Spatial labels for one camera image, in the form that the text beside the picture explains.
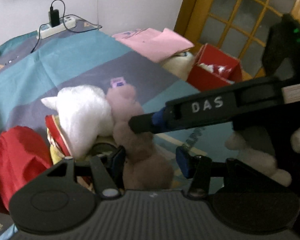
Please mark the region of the white gloved hand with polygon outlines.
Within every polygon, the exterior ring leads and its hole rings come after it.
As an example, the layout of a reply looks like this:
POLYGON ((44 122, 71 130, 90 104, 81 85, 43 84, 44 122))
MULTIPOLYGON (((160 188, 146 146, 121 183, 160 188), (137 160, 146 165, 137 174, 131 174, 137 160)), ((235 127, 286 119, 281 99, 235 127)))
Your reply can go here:
MULTIPOLYGON (((300 128, 291 136, 291 143, 293 150, 292 155, 289 156, 290 160, 300 160, 300 128)), ((233 132, 225 142, 225 146, 229 150, 238 151, 236 157, 238 160, 279 184, 289 186, 292 183, 291 174, 277 167, 277 161, 273 155, 253 149, 239 133, 233 132)))

